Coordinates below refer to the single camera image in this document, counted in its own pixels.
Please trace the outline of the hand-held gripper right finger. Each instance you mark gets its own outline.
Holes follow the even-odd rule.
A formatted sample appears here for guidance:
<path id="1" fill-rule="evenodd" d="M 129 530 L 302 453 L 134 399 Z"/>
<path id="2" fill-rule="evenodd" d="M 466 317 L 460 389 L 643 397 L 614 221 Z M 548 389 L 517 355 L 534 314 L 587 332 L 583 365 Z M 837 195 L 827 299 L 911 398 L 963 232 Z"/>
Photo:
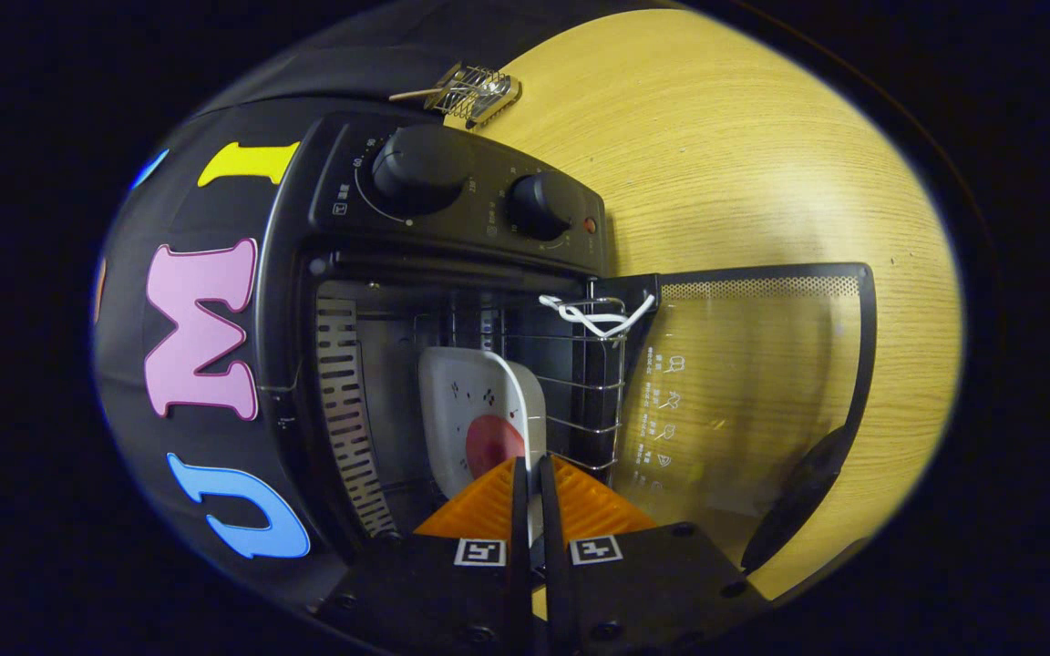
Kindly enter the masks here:
<path id="1" fill-rule="evenodd" d="M 774 607 L 692 522 L 566 538 L 556 458 L 544 457 L 539 473 L 541 655 L 704 655 Z"/>

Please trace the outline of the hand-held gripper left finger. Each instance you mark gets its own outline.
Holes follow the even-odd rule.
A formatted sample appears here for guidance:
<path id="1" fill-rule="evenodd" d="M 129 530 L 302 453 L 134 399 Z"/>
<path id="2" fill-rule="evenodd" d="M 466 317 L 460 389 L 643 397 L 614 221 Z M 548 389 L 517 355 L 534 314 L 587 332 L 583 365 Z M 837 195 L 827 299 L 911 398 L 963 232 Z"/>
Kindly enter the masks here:
<path id="1" fill-rule="evenodd" d="M 508 538 L 383 533 L 313 611 L 379 655 L 530 655 L 529 482 L 510 473 Z"/>

